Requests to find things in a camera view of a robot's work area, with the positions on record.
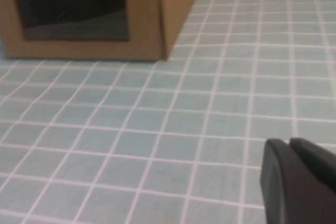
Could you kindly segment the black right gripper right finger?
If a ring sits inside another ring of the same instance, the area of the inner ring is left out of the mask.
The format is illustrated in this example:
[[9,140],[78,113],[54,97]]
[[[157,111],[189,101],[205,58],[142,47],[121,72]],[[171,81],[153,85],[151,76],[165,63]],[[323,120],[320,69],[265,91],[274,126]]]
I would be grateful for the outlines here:
[[303,138],[291,138],[289,146],[308,170],[325,185],[335,185],[335,154]]

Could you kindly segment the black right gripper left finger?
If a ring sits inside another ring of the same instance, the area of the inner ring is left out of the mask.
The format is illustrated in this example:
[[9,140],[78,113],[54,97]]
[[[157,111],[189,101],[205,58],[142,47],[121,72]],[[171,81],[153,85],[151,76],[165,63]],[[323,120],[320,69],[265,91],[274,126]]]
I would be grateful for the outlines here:
[[335,185],[314,177],[289,143],[265,142],[260,187],[267,223],[335,223]]

